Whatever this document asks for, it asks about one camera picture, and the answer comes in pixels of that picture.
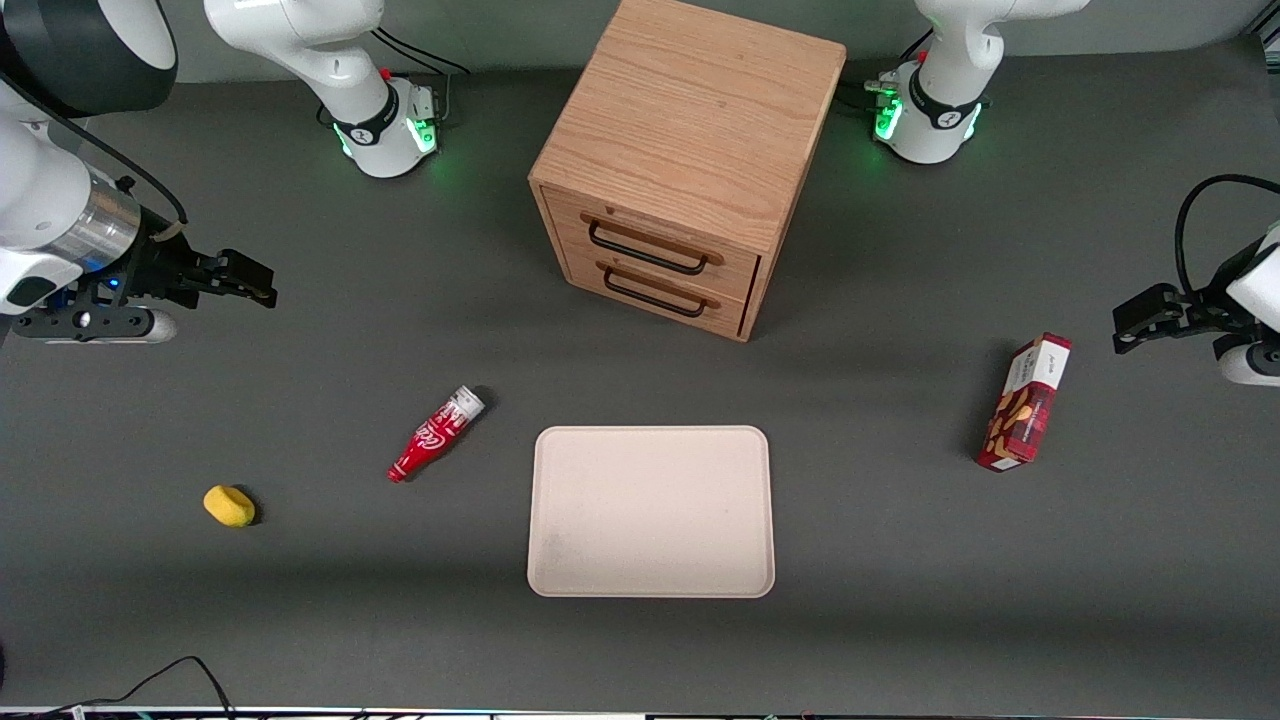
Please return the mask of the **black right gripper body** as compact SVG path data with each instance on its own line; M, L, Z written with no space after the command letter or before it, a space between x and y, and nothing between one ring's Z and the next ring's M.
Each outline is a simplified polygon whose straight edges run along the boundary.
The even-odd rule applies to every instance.
M195 310L201 296L205 256L183 234L156 241L152 234L166 223L155 211L141 209L141 228L124 256L100 272L84 275L84 287L105 287L127 305L129 299L151 297Z

